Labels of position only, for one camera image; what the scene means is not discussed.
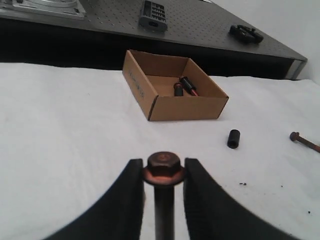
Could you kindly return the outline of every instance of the hex bolt head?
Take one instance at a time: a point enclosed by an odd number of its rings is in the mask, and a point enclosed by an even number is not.
[[[180,158],[169,151],[156,152],[148,158],[147,169],[154,177],[172,177],[181,170]]]
[[[299,132],[295,132],[295,131],[293,131],[291,134],[290,134],[290,140],[291,141],[296,141],[297,139],[298,139],[298,137],[299,137]]]

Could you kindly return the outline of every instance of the white wall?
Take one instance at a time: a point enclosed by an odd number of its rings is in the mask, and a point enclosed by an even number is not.
[[[320,84],[320,0],[214,0],[308,58],[299,79]]]

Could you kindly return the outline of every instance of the black clamp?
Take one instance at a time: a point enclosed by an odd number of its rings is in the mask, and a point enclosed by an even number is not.
[[[259,44],[264,37],[256,32],[256,29],[244,25],[232,25],[229,33],[245,44]]]

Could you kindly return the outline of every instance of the metal plate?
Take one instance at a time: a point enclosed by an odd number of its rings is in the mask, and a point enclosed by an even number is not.
[[[141,0],[81,0],[86,11],[86,17],[82,21],[38,17],[32,13],[20,17],[16,12],[8,10],[0,10],[0,16],[178,44],[307,60],[259,30],[264,36],[263,42],[259,45],[245,45],[238,42],[228,34],[230,26],[238,24],[252,26],[214,3],[198,0],[158,0],[156,2],[165,7],[168,30],[164,33],[153,32],[138,25]]]

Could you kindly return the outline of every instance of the black connector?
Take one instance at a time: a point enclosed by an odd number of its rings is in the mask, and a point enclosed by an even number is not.
[[[261,34],[256,32],[256,29],[244,25],[232,25],[229,33],[245,44],[259,44],[264,39]]]
[[[239,146],[240,132],[236,129],[230,131],[227,145],[231,149],[236,149]]]
[[[183,76],[180,78],[180,83],[182,83],[183,88],[186,90],[186,92],[192,96],[199,96],[197,93],[196,87],[192,84],[192,82],[189,80],[188,77]]]
[[[182,97],[184,95],[184,88],[183,88],[181,82],[176,82],[173,85],[173,88],[174,88],[174,96],[175,97]]]

